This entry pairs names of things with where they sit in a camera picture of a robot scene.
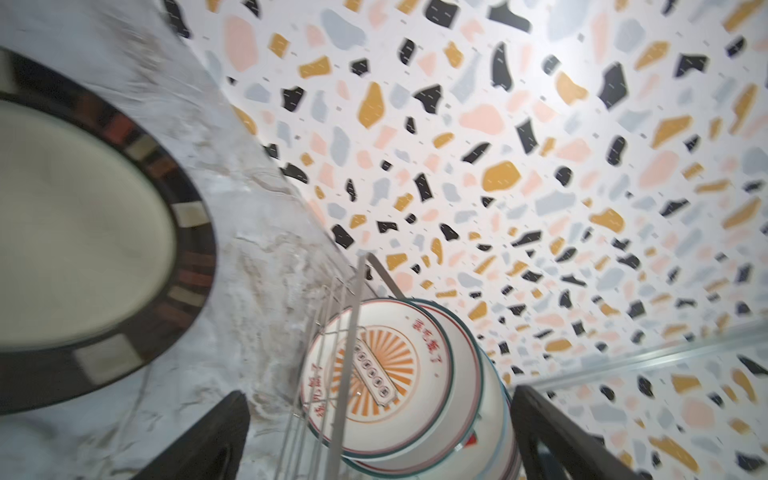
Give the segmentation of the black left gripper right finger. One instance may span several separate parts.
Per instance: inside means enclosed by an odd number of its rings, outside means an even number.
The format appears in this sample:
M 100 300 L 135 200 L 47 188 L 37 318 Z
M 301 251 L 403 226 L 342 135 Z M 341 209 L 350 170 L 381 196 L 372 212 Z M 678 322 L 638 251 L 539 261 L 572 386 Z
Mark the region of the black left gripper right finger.
M 511 418 L 529 479 L 641 477 L 530 386 L 515 388 Z

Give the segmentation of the watermelon pattern plate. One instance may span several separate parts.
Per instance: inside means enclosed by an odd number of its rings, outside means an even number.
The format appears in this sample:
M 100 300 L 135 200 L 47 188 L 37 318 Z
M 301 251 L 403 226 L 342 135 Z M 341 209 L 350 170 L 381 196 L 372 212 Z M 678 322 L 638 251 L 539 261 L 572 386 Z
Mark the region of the watermelon pattern plate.
M 506 389 L 484 355 L 482 404 L 473 424 L 474 443 L 456 448 L 446 460 L 416 479 L 502 479 L 512 456 L 512 426 Z

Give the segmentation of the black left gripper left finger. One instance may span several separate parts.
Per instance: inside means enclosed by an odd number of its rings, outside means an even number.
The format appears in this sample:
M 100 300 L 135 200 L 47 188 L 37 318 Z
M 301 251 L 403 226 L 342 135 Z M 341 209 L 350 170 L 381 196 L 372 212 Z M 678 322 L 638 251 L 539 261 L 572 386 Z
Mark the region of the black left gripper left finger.
M 233 480 L 249 424 L 245 394 L 232 391 L 132 479 Z

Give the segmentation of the dark rimmed cream plate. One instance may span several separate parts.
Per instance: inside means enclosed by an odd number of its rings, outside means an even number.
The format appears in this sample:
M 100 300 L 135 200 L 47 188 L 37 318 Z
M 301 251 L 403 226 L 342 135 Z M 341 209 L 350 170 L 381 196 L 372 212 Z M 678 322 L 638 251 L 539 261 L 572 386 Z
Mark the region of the dark rimmed cream plate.
M 212 216 L 139 123 L 1 52 L 1 411 L 113 384 L 170 349 L 214 284 Z

